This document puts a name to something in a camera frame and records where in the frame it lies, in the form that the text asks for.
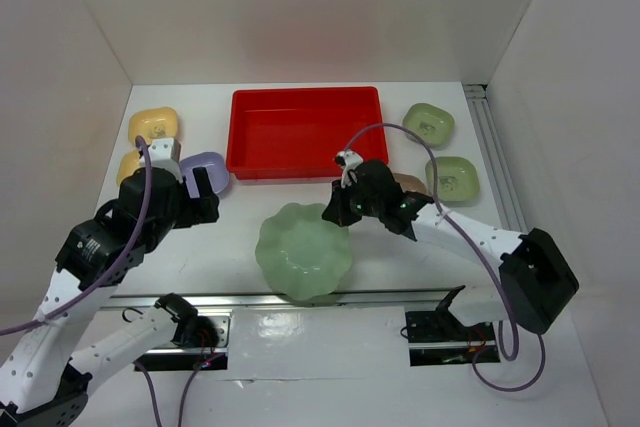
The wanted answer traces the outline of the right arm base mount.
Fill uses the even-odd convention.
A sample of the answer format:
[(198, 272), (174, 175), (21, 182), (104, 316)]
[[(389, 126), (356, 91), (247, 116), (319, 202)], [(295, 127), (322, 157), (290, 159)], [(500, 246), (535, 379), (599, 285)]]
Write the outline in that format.
[(451, 314), (407, 311), (400, 335), (408, 342), (411, 367), (499, 363), (496, 334), (491, 324), (472, 327), (460, 324)]

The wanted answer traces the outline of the brown square plate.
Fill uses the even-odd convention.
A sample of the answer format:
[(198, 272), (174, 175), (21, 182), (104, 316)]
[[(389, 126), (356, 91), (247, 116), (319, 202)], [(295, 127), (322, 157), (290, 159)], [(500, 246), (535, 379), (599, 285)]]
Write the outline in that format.
[(405, 192), (416, 192), (423, 195), (430, 194), (425, 184), (418, 177), (393, 172), (393, 178)]

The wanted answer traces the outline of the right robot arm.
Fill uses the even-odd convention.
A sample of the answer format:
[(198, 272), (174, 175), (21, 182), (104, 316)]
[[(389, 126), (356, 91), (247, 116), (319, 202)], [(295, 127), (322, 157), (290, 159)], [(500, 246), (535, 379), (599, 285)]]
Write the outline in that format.
[(460, 338), (482, 322), (512, 321), (545, 334), (579, 290), (579, 281), (551, 235), (504, 230), (437, 204), (434, 197), (405, 191), (381, 160), (353, 151), (335, 158), (341, 177), (332, 183), (324, 220), (349, 227), (364, 217), (378, 219), (391, 233), (431, 243), (484, 267), (493, 288), (456, 287), (445, 298), (436, 326), (448, 339)]

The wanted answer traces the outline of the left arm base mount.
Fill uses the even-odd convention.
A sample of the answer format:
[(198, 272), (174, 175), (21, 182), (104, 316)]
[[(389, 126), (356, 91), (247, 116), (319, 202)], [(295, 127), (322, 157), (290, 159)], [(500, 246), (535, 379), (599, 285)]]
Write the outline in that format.
[(182, 344), (168, 342), (153, 348), (138, 362), (149, 372), (189, 372), (198, 365), (203, 371), (228, 368), (231, 315), (214, 313), (199, 320), (191, 337)]

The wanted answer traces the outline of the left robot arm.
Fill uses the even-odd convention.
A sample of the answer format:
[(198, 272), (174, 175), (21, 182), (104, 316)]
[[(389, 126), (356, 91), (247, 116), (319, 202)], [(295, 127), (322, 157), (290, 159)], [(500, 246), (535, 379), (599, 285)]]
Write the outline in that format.
[(175, 293), (103, 340), (77, 347), (126, 274), (171, 230), (218, 220), (219, 198), (207, 171), (195, 169), (194, 178), (198, 194), (192, 197), (172, 173), (139, 169), (121, 183), (117, 198), (71, 230), (36, 326), (26, 330), (1, 367), (2, 425), (69, 426), (106, 381), (165, 344), (213, 352), (213, 322)]

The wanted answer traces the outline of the green scalloped bowl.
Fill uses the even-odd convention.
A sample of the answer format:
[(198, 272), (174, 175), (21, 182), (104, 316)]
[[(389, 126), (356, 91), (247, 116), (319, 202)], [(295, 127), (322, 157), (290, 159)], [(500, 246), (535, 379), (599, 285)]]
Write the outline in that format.
[(288, 203), (260, 227), (256, 262), (269, 287), (295, 302), (334, 292), (351, 270), (349, 230), (322, 219), (320, 203)]

